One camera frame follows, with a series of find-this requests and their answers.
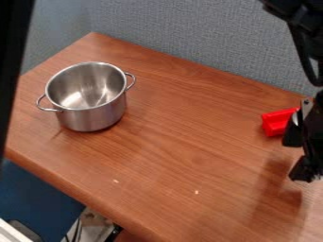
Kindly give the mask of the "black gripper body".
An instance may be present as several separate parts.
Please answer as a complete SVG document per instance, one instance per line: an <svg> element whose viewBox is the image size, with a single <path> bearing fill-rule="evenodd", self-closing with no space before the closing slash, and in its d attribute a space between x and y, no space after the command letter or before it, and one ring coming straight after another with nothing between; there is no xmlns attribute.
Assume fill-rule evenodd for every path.
<svg viewBox="0 0 323 242"><path fill-rule="evenodd" d="M300 164L323 164L323 91L303 99L298 125L302 130L304 155Z"/></svg>

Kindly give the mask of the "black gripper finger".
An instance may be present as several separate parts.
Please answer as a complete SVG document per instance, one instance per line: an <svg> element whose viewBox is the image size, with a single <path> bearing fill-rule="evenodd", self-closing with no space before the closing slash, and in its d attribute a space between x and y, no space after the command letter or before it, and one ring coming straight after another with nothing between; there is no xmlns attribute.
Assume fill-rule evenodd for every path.
<svg viewBox="0 0 323 242"><path fill-rule="evenodd" d="M300 147L303 144L302 126L296 113L290 117L282 143L284 147Z"/></svg>
<svg viewBox="0 0 323 242"><path fill-rule="evenodd" d="M323 163L316 159L302 156L288 173L288 177L294 182L311 183L320 180L323 178Z"/></svg>

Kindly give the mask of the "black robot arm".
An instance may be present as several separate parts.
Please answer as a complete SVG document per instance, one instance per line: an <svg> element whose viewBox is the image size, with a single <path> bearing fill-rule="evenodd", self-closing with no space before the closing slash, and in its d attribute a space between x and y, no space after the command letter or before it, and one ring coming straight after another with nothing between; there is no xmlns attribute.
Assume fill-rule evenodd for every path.
<svg viewBox="0 0 323 242"><path fill-rule="evenodd" d="M323 0L259 0L264 10L288 25L302 68L322 90L288 121L286 137L304 149L288 177L314 182L323 178ZM35 0L0 0L0 156L4 154L12 105L27 45Z"/></svg>

